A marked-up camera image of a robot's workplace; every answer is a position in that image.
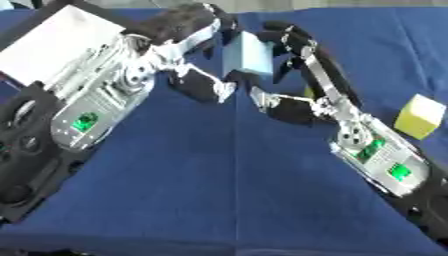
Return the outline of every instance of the green led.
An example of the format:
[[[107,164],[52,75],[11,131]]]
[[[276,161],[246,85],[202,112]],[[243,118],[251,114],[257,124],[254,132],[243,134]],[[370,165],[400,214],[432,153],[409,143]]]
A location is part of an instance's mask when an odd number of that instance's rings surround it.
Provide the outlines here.
[[[411,170],[402,164],[395,164],[394,167],[389,170],[389,173],[398,181],[403,181],[404,178],[411,174]]]
[[[359,161],[362,163],[367,162],[380,148],[386,144],[383,138],[377,138],[372,141],[367,147],[356,155]]]
[[[96,122],[98,122],[97,114],[93,112],[84,113],[73,122],[72,127],[80,132],[86,132],[92,128]]]

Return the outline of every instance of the table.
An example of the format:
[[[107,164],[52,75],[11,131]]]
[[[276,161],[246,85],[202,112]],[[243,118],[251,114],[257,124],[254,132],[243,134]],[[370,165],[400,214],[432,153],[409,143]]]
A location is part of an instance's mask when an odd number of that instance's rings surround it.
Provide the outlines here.
[[[117,10],[139,20],[152,10]],[[0,13],[3,31],[31,11]],[[340,62],[364,110],[392,124],[416,93],[448,103],[448,9],[310,9],[239,15],[300,24]],[[215,73],[213,61],[193,61]],[[297,91],[290,74],[275,91]],[[330,125],[298,127],[259,113],[244,90],[198,104],[160,77],[146,102],[62,190],[0,247],[98,255],[446,255],[331,155]],[[448,123],[418,143],[446,164]]]

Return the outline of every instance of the wire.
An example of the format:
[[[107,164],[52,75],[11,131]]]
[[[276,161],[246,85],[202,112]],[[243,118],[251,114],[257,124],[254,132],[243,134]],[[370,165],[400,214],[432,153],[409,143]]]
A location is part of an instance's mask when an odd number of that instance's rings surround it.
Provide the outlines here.
[[[157,8],[163,8],[158,3],[154,2],[154,0],[149,0],[150,3],[154,4]]]

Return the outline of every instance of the yellow block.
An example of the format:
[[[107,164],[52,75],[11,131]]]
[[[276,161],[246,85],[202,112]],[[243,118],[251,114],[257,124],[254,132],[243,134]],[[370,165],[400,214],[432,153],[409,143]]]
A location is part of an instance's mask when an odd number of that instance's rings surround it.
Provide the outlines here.
[[[439,127],[445,110],[445,105],[416,94],[401,110],[394,127],[421,140]]]
[[[303,97],[314,99],[314,93],[309,86],[305,87],[303,91]]]

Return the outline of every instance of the blue table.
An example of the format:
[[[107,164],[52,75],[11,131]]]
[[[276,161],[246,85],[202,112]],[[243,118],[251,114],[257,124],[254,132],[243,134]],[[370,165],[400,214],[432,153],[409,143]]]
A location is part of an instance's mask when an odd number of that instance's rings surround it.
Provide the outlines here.
[[[135,19],[150,10],[117,11]],[[0,13],[0,29],[27,11]],[[239,16],[300,24],[324,44],[364,100],[392,124],[416,93],[448,103],[448,9],[312,9]],[[221,56],[194,61],[219,72]],[[290,74],[271,90],[297,90]],[[99,255],[447,255],[331,155],[335,127],[260,114],[241,90],[200,105],[160,78],[148,100],[63,189],[0,247]],[[442,164],[448,124],[419,143]]]

